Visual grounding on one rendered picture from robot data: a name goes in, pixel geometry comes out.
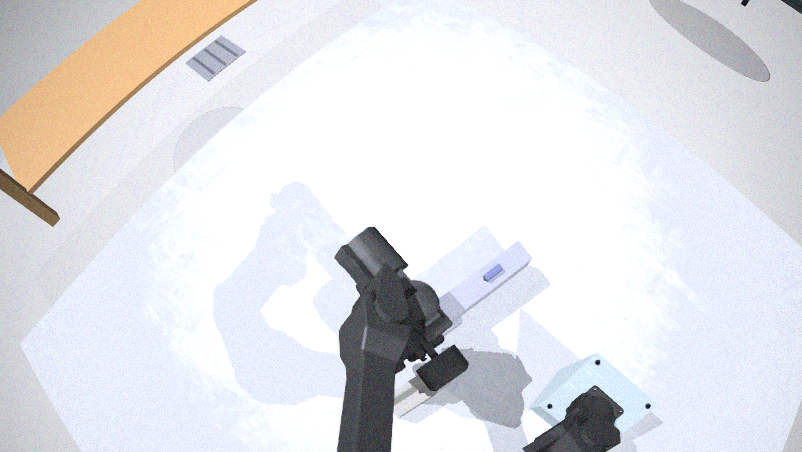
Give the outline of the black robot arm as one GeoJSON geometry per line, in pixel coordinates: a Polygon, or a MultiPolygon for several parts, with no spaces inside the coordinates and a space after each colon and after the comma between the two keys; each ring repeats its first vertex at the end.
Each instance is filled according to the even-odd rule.
{"type": "MultiPolygon", "coordinates": [[[[334,258],[363,291],[339,330],[346,385],[336,451],[391,452],[395,374],[417,351],[410,337],[430,344],[452,322],[434,288],[404,273],[409,265],[376,227],[365,228],[334,258]]],[[[522,449],[607,452],[621,443],[614,423],[623,412],[593,385],[566,408],[565,419],[522,449]]]]}

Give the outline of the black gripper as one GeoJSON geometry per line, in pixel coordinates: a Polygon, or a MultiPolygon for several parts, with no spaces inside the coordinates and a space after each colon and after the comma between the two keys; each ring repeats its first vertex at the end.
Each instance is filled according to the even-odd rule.
{"type": "Polygon", "coordinates": [[[409,362],[427,361],[422,367],[418,368],[416,372],[422,381],[431,391],[437,391],[444,387],[445,384],[451,382],[457,376],[460,376],[465,370],[468,369],[467,359],[464,358],[460,350],[453,344],[447,350],[438,354],[434,348],[444,342],[444,336],[441,334],[434,341],[428,344],[421,336],[410,337],[409,342],[413,342],[417,351],[407,356],[409,362]],[[429,357],[426,357],[428,354],[429,357]]]}

